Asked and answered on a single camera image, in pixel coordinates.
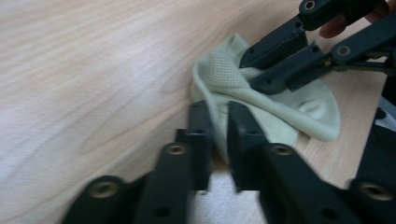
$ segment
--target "table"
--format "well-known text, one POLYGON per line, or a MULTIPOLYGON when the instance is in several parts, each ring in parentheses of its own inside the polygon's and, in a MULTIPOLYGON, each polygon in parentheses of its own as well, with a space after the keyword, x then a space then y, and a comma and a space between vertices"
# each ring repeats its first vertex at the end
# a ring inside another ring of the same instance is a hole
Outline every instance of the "table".
MULTIPOLYGON (((0 223, 58 223, 89 180, 149 171, 185 127, 191 68, 227 36, 250 44, 297 14, 300 0, 2 1, 0 223)), ((359 21, 325 49, 367 25, 359 21)), ((344 187, 357 171, 385 76, 324 77, 340 106, 330 143, 296 145, 344 187)), ((233 195, 224 165, 196 199, 195 223, 261 223, 256 195, 233 195)))

